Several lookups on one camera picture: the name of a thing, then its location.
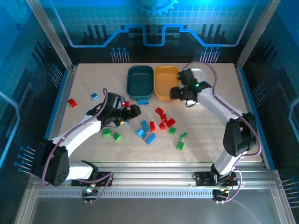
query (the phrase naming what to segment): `lego brick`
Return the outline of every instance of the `lego brick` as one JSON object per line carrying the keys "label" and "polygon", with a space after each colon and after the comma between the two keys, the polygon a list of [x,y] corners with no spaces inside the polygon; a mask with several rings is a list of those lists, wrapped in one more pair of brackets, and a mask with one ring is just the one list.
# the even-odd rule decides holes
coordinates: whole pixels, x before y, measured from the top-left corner
{"label": "lego brick", "polygon": [[183,140],[185,137],[187,137],[187,132],[183,133],[183,134],[179,137],[179,139]]}
{"label": "lego brick", "polygon": [[149,99],[139,99],[138,105],[147,105],[149,104]]}
{"label": "lego brick", "polygon": [[167,121],[167,118],[166,118],[166,114],[165,113],[162,113],[161,114],[161,122],[164,123]]}
{"label": "lego brick", "polygon": [[102,133],[105,138],[111,136],[111,130],[109,128],[103,129]]}
{"label": "lego brick", "polygon": [[142,139],[144,139],[146,137],[146,133],[142,130],[142,129],[138,129],[136,134],[141,137]]}
{"label": "lego brick", "polygon": [[124,107],[130,107],[130,102],[129,101],[125,101],[123,104]]}
{"label": "lego brick", "polygon": [[143,120],[141,122],[141,127],[142,127],[144,132],[149,132],[150,131],[150,127],[149,127],[148,123],[145,120]]}
{"label": "lego brick", "polygon": [[72,107],[75,107],[77,105],[77,103],[73,99],[69,99],[68,102]]}
{"label": "lego brick", "polygon": [[177,145],[177,149],[182,151],[183,148],[184,148],[184,143],[181,142],[181,141],[179,141],[179,142],[178,142],[178,145]]}
{"label": "lego brick", "polygon": [[93,100],[96,100],[97,98],[99,98],[96,93],[93,93],[91,96],[92,96]]}
{"label": "lego brick", "polygon": [[150,130],[151,130],[152,132],[155,132],[155,131],[156,131],[156,126],[155,126],[155,123],[154,123],[153,121],[151,121],[151,122],[149,123],[149,126],[150,126]]}
{"label": "lego brick", "polygon": [[176,129],[174,127],[171,127],[169,129],[169,134],[175,134],[176,133]]}
{"label": "lego brick", "polygon": [[170,120],[168,120],[167,122],[166,122],[166,125],[168,126],[168,127],[171,127],[171,126],[173,126],[174,124],[176,123],[176,121],[174,120],[174,119],[170,119]]}
{"label": "lego brick", "polygon": [[166,128],[165,125],[164,125],[164,123],[161,123],[161,124],[159,125],[159,127],[160,127],[161,130],[165,130],[165,128]]}
{"label": "lego brick", "polygon": [[161,115],[164,112],[160,107],[158,107],[155,111],[159,115]]}
{"label": "lego brick", "polygon": [[113,135],[113,138],[115,139],[115,141],[119,141],[121,140],[121,135],[118,134],[117,132]]}
{"label": "lego brick", "polygon": [[152,133],[149,137],[147,137],[145,143],[149,145],[155,138],[156,138],[156,134]]}

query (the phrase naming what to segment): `yellow tray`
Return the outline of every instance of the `yellow tray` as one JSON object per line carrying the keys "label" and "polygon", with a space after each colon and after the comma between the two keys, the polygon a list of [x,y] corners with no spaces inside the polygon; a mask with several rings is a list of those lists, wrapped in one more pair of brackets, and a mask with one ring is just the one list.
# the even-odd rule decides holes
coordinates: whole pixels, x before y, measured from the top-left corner
{"label": "yellow tray", "polygon": [[172,100],[170,89],[179,86],[178,72],[175,66],[159,66],[155,69],[154,90],[158,100]]}

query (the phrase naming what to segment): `tray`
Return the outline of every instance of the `tray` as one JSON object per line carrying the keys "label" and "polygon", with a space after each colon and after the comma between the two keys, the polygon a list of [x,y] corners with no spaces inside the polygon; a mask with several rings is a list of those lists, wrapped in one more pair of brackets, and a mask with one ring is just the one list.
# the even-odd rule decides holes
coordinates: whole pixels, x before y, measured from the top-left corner
{"label": "tray", "polygon": [[170,89],[179,86],[178,68],[175,66],[159,66],[155,69],[154,86],[158,100],[170,101]]}
{"label": "tray", "polygon": [[154,92],[154,70],[147,65],[132,66],[128,70],[127,93],[131,99],[150,99]]}

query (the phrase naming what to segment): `red lego brick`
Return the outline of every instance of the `red lego brick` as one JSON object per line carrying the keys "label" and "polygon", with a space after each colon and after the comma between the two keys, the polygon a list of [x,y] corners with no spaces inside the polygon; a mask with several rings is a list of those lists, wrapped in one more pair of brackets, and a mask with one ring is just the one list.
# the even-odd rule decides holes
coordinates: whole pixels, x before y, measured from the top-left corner
{"label": "red lego brick", "polygon": [[159,115],[161,115],[164,112],[160,107],[158,107],[155,111]]}
{"label": "red lego brick", "polygon": [[168,126],[168,127],[171,127],[171,126],[173,126],[174,124],[176,123],[176,121],[174,120],[174,119],[170,119],[170,120],[168,120],[167,122],[166,122],[166,125]]}
{"label": "red lego brick", "polygon": [[130,107],[130,102],[129,101],[125,101],[125,103],[123,104],[124,107]]}
{"label": "red lego brick", "polygon": [[68,102],[72,107],[75,107],[77,105],[77,103],[73,99],[69,99]]}
{"label": "red lego brick", "polygon": [[161,130],[165,130],[165,125],[164,125],[164,123],[161,123],[161,124],[159,125],[159,127],[160,127]]}
{"label": "red lego brick", "polygon": [[155,126],[155,123],[154,123],[153,121],[151,121],[151,122],[149,123],[149,126],[150,126],[150,130],[151,130],[152,132],[155,132],[155,131],[156,131],[156,126]]}
{"label": "red lego brick", "polygon": [[161,122],[164,123],[167,121],[167,118],[166,118],[166,114],[165,113],[162,113],[161,114]]}

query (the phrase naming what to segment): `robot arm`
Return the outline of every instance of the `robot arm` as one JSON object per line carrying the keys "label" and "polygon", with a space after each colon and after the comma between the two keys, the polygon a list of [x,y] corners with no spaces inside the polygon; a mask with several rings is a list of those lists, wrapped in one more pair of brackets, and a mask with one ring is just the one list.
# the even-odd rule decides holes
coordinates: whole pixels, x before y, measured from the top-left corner
{"label": "robot arm", "polygon": [[[229,105],[229,103],[219,95],[214,95],[211,85],[207,82],[198,82],[194,77],[194,72],[196,72],[196,69],[187,69],[179,72],[178,78],[183,85],[171,89],[171,98],[185,100],[186,106],[188,102],[191,103],[191,106],[200,103],[226,127],[223,137],[225,150],[211,167],[211,171],[217,175],[219,180],[230,174],[239,158],[256,144],[256,139],[240,118],[223,106],[216,97],[226,105]],[[252,113],[244,114],[232,106],[230,108],[241,114],[256,130],[256,121]]]}
{"label": "robot arm", "polygon": [[102,104],[99,104],[88,111],[86,116],[74,126],[76,128],[70,129],[71,132],[69,130],[52,140],[43,139],[38,143],[36,156],[33,159],[32,174],[42,177],[47,158],[53,148],[63,139],[50,160],[45,181],[59,186],[65,180],[87,179],[93,181],[98,179],[98,168],[95,165],[86,161],[69,162],[70,155],[86,139],[110,123],[113,122],[118,127],[141,114],[139,106],[123,107],[123,97],[114,93],[107,94],[107,103],[102,113],[98,114],[98,108],[102,107]]}

